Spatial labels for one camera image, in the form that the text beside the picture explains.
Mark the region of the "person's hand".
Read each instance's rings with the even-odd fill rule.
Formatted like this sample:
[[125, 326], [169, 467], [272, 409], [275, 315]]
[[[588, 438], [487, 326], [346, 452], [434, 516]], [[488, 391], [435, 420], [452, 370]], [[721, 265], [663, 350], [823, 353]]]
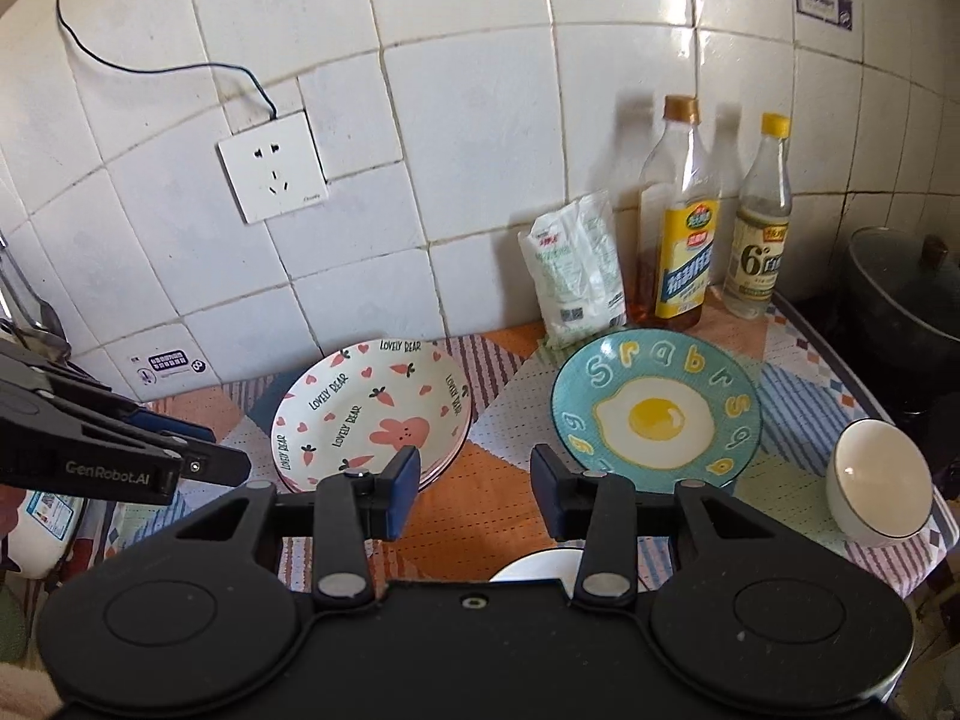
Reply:
[[26, 491], [20, 488], [0, 486], [0, 538], [2, 538], [2, 572], [20, 572], [20, 566], [10, 556], [8, 537], [18, 525], [18, 511], [25, 500]]

